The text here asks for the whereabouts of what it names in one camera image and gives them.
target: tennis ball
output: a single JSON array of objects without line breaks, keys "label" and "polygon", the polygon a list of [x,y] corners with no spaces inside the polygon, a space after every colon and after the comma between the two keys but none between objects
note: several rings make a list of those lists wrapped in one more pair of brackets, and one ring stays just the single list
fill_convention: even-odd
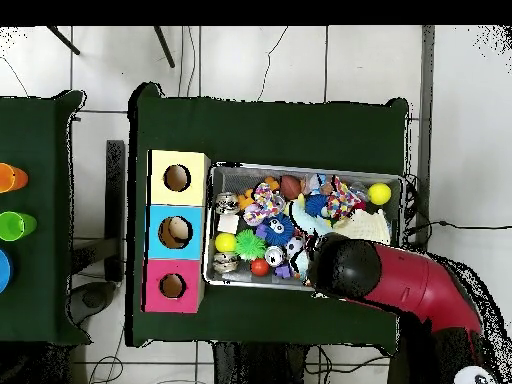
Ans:
[{"label": "tennis ball", "polygon": [[368,189],[368,197],[374,205],[383,205],[391,198],[391,189],[384,183],[373,184]]},{"label": "tennis ball", "polygon": [[236,238],[233,234],[220,233],[215,237],[215,248],[219,252],[234,252],[236,247]]}]

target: brown ball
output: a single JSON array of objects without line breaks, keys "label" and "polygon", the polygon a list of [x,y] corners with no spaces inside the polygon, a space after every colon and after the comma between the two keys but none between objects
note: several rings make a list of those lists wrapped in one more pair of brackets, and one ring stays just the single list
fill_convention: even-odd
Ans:
[{"label": "brown ball", "polygon": [[291,175],[281,177],[281,194],[286,200],[294,200],[301,193],[300,181]]}]

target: red ball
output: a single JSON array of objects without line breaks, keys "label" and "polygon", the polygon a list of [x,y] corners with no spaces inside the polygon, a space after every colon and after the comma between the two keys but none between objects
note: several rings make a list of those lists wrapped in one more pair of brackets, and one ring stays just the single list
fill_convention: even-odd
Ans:
[{"label": "red ball", "polygon": [[269,264],[265,259],[255,259],[251,262],[251,272],[258,277],[263,277],[270,269]]}]

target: blue fuzzy toy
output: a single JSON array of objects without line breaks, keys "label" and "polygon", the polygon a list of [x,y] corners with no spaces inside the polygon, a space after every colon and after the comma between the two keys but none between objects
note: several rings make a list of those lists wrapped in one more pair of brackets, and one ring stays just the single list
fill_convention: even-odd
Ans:
[{"label": "blue fuzzy toy", "polygon": [[293,237],[292,221],[283,213],[273,218],[266,218],[263,225],[265,226],[265,241],[270,246],[284,246]]},{"label": "blue fuzzy toy", "polygon": [[316,217],[322,215],[322,208],[327,204],[327,196],[315,194],[306,199],[305,211],[308,215]]}]

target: green tablecloth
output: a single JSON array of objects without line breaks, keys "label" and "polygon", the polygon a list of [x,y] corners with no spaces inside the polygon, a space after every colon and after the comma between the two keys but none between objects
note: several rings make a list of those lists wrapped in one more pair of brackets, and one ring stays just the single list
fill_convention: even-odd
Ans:
[{"label": "green tablecloth", "polygon": [[0,212],[37,219],[34,233],[0,241],[14,274],[0,293],[0,341],[88,342],[68,320],[70,184],[67,129],[83,99],[80,91],[54,99],[0,98],[0,162],[25,170],[29,183],[0,194]]},{"label": "green tablecloth", "polygon": [[394,315],[334,299],[312,299],[306,292],[207,286],[197,314],[141,312],[146,152],[195,151],[212,161],[401,175],[407,110],[403,99],[386,106],[166,99],[155,84],[142,84],[129,104],[128,193],[135,196],[128,212],[127,298],[132,302],[127,303],[127,342],[353,343],[393,352]]}]

